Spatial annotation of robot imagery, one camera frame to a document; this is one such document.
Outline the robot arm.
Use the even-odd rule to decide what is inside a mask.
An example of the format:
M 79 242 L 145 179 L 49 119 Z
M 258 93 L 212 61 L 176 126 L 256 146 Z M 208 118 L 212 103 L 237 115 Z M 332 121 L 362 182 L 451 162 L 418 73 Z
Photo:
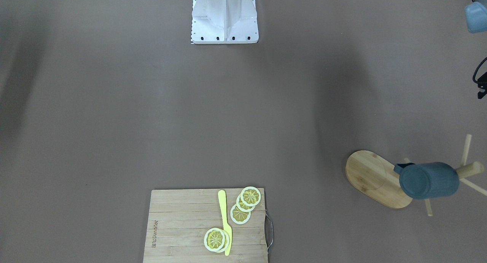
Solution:
M 466 25 L 470 33 L 487 30 L 487 0 L 470 0 L 465 7 Z

